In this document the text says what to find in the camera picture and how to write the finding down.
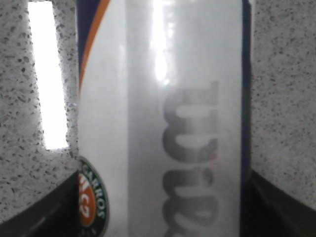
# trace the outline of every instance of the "roland garros logo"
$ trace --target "roland garros logo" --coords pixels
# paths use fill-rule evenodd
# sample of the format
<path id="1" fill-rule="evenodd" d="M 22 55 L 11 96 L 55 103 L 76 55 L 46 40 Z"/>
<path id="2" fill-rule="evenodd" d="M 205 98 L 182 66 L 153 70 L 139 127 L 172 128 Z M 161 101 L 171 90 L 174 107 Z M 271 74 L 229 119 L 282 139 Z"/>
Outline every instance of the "roland garros logo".
<path id="1" fill-rule="evenodd" d="M 108 222 L 109 205 L 101 178 L 84 158 L 79 173 L 81 237 L 102 237 Z"/>

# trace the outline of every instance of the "navy blue stripe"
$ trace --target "navy blue stripe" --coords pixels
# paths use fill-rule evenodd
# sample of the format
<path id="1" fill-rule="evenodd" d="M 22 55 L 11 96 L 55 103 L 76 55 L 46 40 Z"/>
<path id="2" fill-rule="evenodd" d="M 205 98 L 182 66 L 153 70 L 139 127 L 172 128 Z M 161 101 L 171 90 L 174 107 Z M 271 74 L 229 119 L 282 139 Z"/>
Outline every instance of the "navy blue stripe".
<path id="1" fill-rule="evenodd" d="M 100 1 L 101 0 L 77 1 L 79 69 L 81 69 L 85 44 Z"/>
<path id="2" fill-rule="evenodd" d="M 251 179 L 251 132 L 250 132 L 250 86 L 251 86 L 251 5 L 242 0 L 242 110 L 241 110 L 241 205 L 240 236 L 250 236 L 250 179 Z"/>

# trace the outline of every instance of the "granite countertop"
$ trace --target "granite countertop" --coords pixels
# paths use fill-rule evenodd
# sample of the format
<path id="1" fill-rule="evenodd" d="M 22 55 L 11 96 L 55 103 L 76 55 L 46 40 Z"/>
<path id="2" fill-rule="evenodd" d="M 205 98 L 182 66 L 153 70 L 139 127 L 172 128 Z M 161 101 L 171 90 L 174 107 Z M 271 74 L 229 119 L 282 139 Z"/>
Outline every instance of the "granite countertop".
<path id="1" fill-rule="evenodd" d="M 75 3 L 54 0 L 68 147 L 44 146 L 27 0 L 0 1 L 0 223 L 78 167 Z M 252 166 L 316 209 L 316 2 L 258 0 L 252 82 Z"/>

